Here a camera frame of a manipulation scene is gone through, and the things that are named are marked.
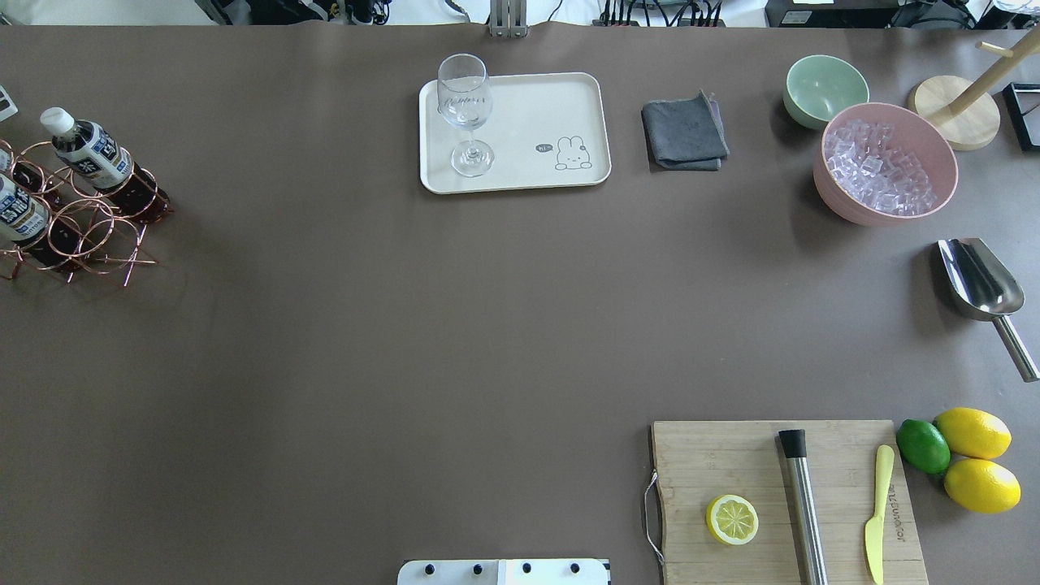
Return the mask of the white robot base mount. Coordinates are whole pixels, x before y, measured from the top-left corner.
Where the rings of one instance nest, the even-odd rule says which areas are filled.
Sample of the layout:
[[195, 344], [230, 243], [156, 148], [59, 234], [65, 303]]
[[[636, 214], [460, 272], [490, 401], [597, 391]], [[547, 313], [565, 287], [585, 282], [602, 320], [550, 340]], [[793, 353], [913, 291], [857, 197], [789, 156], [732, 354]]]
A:
[[397, 584], [610, 584], [608, 560], [528, 558], [413, 560]]

